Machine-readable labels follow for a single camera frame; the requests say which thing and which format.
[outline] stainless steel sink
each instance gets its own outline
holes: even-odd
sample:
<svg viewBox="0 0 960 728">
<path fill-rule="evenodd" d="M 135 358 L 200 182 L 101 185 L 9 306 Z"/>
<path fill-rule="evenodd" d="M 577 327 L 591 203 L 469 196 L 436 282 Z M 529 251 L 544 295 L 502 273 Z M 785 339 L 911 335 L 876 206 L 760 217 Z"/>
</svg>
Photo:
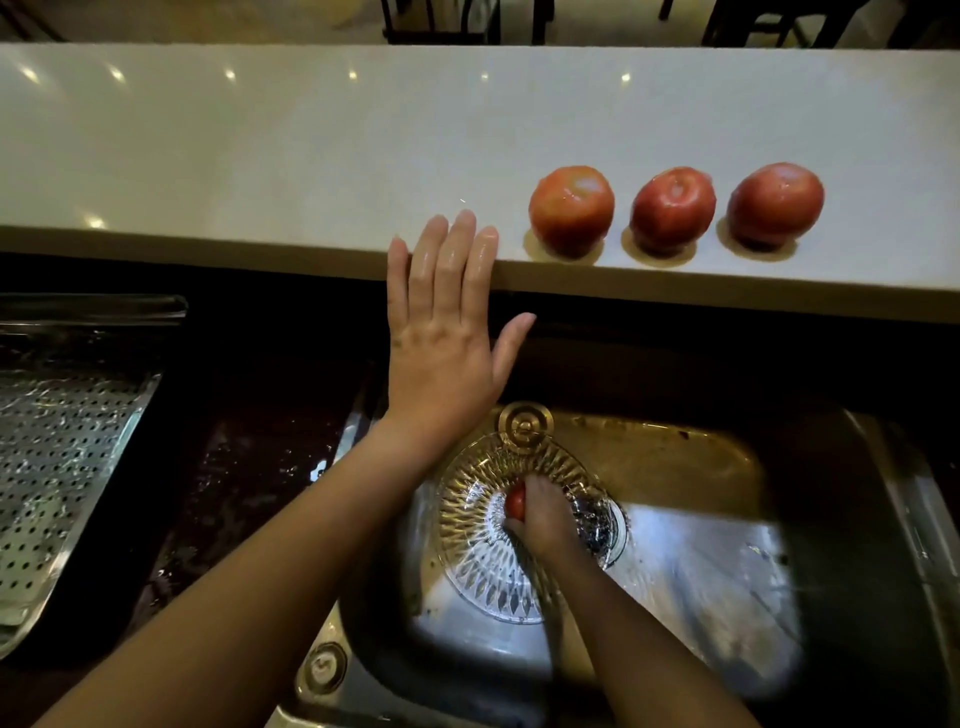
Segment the stainless steel sink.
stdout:
<svg viewBox="0 0 960 728">
<path fill-rule="evenodd" d="M 609 573 L 764 725 L 953 722 L 960 539 L 925 462 L 894 426 L 757 369 L 541 339 L 504 401 L 549 408 L 623 513 Z M 449 458 L 358 563 L 271 725 L 612 724 L 565 608 L 493 619 L 447 578 Z"/>
</svg>

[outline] red tomato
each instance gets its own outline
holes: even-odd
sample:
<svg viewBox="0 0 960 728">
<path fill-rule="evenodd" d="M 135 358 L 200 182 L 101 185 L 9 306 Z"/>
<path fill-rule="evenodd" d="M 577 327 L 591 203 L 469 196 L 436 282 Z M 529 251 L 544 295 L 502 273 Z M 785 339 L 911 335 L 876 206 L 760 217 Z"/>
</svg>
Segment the red tomato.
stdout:
<svg viewBox="0 0 960 728">
<path fill-rule="evenodd" d="M 747 243 L 779 248 L 813 227 L 825 197 L 810 170 L 785 161 L 768 164 L 733 191 L 727 205 L 730 232 Z"/>
<path fill-rule="evenodd" d="M 675 253 L 707 231 L 716 207 L 708 174 L 693 167 L 674 167 L 660 172 L 637 193 L 630 229 L 641 248 Z"/>
<path fill-rule="evenodd" d="M 593 167 L 561 167 L 530 198 L 530 225 L 555 253 L 582 257 L 613 222 L 613 190 Z"/>
<path fill-rule="evenodd" d="M 503 511 L 508 519 L 523 521 L 527 515 L 527 486 L 523 480 L 507 492 L 507 499 L 503 503 Z"/>
</svg>

